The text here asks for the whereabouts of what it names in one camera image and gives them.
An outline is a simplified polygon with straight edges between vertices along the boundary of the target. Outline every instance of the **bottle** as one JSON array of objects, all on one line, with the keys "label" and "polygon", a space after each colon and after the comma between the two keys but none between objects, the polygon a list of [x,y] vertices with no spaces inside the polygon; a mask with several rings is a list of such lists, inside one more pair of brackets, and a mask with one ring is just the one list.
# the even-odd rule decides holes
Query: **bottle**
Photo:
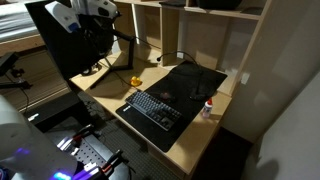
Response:
[{"label": "bottle", "polygon": [[202,117],[204,118],[208,118],[211,114],[211,110],[212,110],[212,98],[210,98],[203,107],[202,110]]}]

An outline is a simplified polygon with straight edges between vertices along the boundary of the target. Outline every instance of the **keyboard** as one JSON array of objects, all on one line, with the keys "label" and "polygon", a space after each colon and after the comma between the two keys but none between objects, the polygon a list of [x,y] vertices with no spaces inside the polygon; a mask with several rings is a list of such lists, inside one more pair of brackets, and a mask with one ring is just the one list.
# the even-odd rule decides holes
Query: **keyboard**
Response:
[{"label": "keyboard", "polygon": [[166,131],[181,117],[180,112],[146,92],[137,91],[126,98],[126,102]]}]

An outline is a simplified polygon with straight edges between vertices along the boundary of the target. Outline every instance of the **mouse pad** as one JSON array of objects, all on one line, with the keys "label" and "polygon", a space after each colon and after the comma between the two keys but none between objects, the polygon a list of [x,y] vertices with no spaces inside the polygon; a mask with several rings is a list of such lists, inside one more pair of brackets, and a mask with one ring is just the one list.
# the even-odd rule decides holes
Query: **mouse pad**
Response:
[{"label": "mouse pad", "polygon": [[[117,109],[116,113],[156,147],[163,152],[167,152],[226,77],[227,75],[217,71],[200,67],[194,63],[184,62],[149,87],[145,92],[182,113],[182,117],[169,131],[163,130],[139,111],[129,107],[128,104]],[[190,99],[191,92],[197,87],[198,92],[207,96],[206,99],[201,101]],[[163,92],[168,92],[174,99],[161,99],[160,93]]]}]

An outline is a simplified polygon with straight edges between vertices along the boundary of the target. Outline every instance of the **white wall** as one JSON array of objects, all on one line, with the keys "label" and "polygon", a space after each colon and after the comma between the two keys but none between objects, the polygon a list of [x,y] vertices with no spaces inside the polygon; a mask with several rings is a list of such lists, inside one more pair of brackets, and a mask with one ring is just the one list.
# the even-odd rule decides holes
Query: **white wall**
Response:
[{"label": "white wall", "polygon": [[320,1],[273,0],[222,126],[254,142],[320,67]]},{"label": "white wall", "polygon": [[320,179],[320,73],[254,145],[244,180]]}]

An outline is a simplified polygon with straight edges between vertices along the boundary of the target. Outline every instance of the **desk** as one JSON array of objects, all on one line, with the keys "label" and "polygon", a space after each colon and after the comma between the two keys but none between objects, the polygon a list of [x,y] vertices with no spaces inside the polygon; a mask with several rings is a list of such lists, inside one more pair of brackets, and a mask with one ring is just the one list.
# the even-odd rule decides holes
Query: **desk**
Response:
[{"label": "desk", "polygon": [[[121,55],[115,54],[114,56],[108,57],[108,59],[112,61],[117,59],[117,57],[121,57]],[[157,63],[150,63],[135,58],[133,70],[118,71],[118,74],[127,81],[129,81],[132,76],[140,77],[143,83],[138,88],[145,90],[166,76],[171,67],[172,66],[167,66],[164,68],[158,66]],[[160,161],[170,166],[169,168],[179,177],[184,178],[188,175],[191,177],[201,155],[218,131],[220,126],[219,122],[231,101],[231,97],[220,92],[216,93],[216,95],[213,96],[213,111],[209,119],[204,120],[201,115],[198,114],[171,149],[163,153],[115,112],[120,106],[125,104],[125,99],[136,91],[134,88],[121,82],[119,77],[114,73],[109,74],[94,89],[89,88],[105,71],[107,71],[107,68],[103,66],[100,71],[91,76],[83,77],[78,75],[73,77],[71,81],[143,138],[148,143],[149,153],[152,153]]]}]

